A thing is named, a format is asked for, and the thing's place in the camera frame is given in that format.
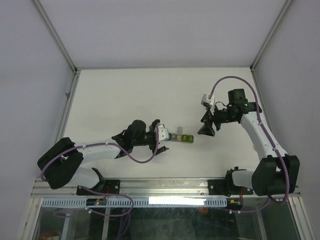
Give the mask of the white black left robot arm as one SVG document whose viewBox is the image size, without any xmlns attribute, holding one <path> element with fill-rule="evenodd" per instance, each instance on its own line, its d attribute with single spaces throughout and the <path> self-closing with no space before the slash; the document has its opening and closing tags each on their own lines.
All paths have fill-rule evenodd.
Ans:
<svg viewBox="0 0 320 240">
<path fill-rule="evenodd" d="M 160 142 L 169 138 L 168 129 L 159 119 L 150 126 L 142 120 L 134 120 L 122 132 L 101 142 L 77 144 L 69 137 L 63 137 L 37 160 L 40 178 L 52 190 L 70 184 L 89 189 L 97 195 L 103 192 L 105 179 L 97 168 L 87 168 L 84 164 L 123 157 L 138 164 L 146 164 L 167 151 L 167 147 L 160 146 Z M 151 150 L 151 157 L 138 160 L 131 155 L 135 147 L 144 146 Z"/>
</svg>

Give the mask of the weekly pill organizer strip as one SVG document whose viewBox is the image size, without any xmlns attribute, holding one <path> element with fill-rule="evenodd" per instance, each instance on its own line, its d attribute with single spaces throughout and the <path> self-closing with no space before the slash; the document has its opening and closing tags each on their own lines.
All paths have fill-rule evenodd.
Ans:
<svg viewBox="0 0 320 240">
<path fill-rule="evenodd" d="M 194 136 L 191 134 L 184 134 L 184 128 L 178 126 L 176 132 L 169 133 L 168 141 L 193 144 Z"/>
</svg>

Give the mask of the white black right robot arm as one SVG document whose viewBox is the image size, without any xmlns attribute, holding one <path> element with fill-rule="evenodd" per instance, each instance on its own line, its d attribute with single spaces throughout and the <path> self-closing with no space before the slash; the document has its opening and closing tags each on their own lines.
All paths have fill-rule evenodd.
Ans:
<svg viewBox="0 0 320 240">
<path fill-rule="evenodd" d="M 203 95 L 201 104 L 206 112 L 197 133 L 213 137 L 222 124 L 237 122 L 255 146 L 259 164 L 254 171 L 236 166 L 226 172 L 223 180 L 210 184 L 209 188 L 228 197 L 245 190 L 267 197 L 293 193 L 300 168 L 298 157 L 289 155 L 276 141 L 260 117 L 262 109 L 256 102 L 247 100 L 244 89 L 230 90 L 228 100 L 228 105 L 219 109 L 214 97 Z"/>
</svg>

